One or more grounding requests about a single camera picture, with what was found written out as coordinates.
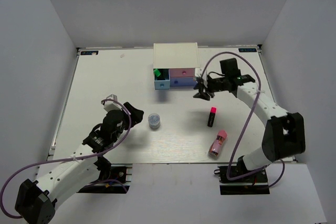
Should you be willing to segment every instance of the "drawer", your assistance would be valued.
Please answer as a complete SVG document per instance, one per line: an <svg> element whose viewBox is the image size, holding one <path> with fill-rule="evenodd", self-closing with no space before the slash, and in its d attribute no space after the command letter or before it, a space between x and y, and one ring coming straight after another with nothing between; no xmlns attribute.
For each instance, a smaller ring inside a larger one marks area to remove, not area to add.
<svg viewBox="0 0 336 224"><path fill-rule="evenodd" d="M171 68L170 77L194 77L194 68Z"/></svg>
<svg viewBox="0 0 336 224"><path fill-rule="evenodd" d="M154 75L154 87L155 89L169 89L170 87L170 77L169 77L169 70L168 69L160 69L162 72L161 78L158 78Z"/></svg>
<svg viewBox="0 0 336 224"><path fill-rule="evenodd" d="M171 87L180 87L180 86L195 86L196 81L193 77L175 77L170 78Z"/></svg>

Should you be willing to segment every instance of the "white tabletop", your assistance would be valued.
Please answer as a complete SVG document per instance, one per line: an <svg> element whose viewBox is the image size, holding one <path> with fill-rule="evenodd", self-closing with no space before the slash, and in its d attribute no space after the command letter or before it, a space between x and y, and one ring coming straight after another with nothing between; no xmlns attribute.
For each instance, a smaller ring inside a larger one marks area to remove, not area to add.
<svg viewBox="0 0 336 224"><path fill-rule="evenodd" d="M235 48L199 48L201 66L221 51L238 53ZM258 53L241 53L258 71L262 89L271 97ZM209 71L221 72L219 61L232 58L223 55L215 59ZM241 60L242 74L255 77ZM54 158L70 155L82 143L91 129L106 115L100 101L110 94L118 101L130 102L144 111L143 121L132 128L124 143L105 155L112 163L219 163L228 162L249 108L228 92L216 93L211 101L193 98L191 87L155 90L153 77L153 49L100 50L98 55L79 56L67 107L56 139ZM212 128L207 126L210 108L217 107ZM147 117L157 113L161 126L151 130ZM228 139L218 159L207 152L219 130ZM264 126L253 116L237 151L235 160L261 145Z"/></svg>

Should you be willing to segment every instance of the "pink drawer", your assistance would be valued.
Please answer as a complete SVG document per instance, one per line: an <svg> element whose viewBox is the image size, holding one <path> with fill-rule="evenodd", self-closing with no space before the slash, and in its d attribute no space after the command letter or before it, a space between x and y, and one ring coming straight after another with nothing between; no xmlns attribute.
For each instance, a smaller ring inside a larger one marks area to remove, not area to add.
<svg viewBox="0 0 336 224"><path fill-rule="evenodd" d="M194 68L171 68L169 70L170 77L194 77Z"/></svg>

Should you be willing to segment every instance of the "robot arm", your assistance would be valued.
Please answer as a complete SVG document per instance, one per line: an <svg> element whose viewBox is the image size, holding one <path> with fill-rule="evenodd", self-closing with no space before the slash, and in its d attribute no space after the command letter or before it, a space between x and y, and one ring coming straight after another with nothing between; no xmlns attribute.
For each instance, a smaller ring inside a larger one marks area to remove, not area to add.
<svg viewBox="0 0 336 224"><path fill-rule="evenodd" d="M131 114L131 127L142 121L143 111L129 103L124 106ZM111 164L102 155L81 158L109 149L129 128L129 117L118 106L107 102L104 108L108 113L103 122L96 125L73 152L72 162L61 163L36 181L27 179L21 184L15 210L29 224L49 223L58 207L71 195L110 171Z"/></svg>
<svg viewBox="0 0 336 224"><path fill-rule="evenodd" d="M220 62L222 76L206 79L196 76L198 93L194 98L209 101L215 92L229 91L252 108L258 87L248 74L241 75L235 58ZM269 165L279 159L303 153L305 131L303 117L299 113L289 113L264 93L259 95L254 113L265 126L261 147L238 159L240 174Z"/></svg>

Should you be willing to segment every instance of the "green object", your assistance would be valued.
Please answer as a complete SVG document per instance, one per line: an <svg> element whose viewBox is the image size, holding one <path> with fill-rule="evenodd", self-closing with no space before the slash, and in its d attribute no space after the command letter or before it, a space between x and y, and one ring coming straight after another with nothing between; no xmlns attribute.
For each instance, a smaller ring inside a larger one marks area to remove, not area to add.
<svg viewBox="0 0 336 224"><path fill-rule="evenodd" d="M159 77L161 75L158 69L154 69L154 74L156 75L156 77Z"/></svg>

